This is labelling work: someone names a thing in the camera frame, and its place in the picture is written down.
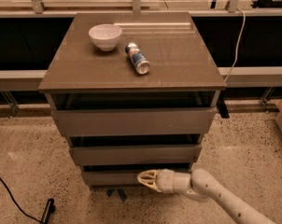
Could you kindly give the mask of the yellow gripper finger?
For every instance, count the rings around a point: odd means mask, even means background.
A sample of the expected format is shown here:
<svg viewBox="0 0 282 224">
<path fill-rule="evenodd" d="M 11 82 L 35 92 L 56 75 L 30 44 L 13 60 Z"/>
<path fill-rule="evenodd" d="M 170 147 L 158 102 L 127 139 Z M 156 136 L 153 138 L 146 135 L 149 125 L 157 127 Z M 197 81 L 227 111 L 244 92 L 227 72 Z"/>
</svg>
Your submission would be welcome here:
<svg viewBox="0 0 282 224">
<path fill-rule="evenodd" d="M 137 179 L 139 181 L 155 181 L 158 173 L 159 173 L 158 170 L 143 171 L 137 176 Z"/>
<path fill-rule="evenodd" d="M 139 183 L 150 188 L 156 190 L 157 192 L 162 192 L 162 190 L 158 187 L 155 181 L 150 180 L 139 180 Z"/>
</svg>

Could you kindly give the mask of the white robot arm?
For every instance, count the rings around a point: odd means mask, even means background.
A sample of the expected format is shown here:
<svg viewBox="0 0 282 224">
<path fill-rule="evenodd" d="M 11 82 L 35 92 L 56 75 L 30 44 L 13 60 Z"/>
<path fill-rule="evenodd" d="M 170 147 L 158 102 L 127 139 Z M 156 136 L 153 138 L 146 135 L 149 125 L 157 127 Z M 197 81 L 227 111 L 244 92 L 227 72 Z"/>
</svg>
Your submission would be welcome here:
<svg viewBox="0 0 282 224">
<path fill-rule="evenodd" d="M 168 169 L 148 170 L 141 172 L 137 180 L 160 193 L 177 193 L 197 202 L 213 199 L 236 224 L 275 224 L 223 187 L 205 169 L 196 169 L 191 174 Z"/>
</svg>

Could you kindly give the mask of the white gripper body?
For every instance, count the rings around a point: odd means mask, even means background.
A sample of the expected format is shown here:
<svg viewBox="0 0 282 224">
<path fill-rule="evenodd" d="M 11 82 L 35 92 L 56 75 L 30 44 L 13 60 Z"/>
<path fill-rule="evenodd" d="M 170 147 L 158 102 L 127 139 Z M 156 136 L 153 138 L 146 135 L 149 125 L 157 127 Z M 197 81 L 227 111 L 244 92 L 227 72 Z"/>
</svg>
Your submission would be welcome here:
<svg viewBox="0 0 282 224">
<path fill-rule="evenodd" d="M 156 185 L 158 192 L 183 194 L 190 190 L 190 174 L 168 169 L 159 170 Z"/>
</svg>

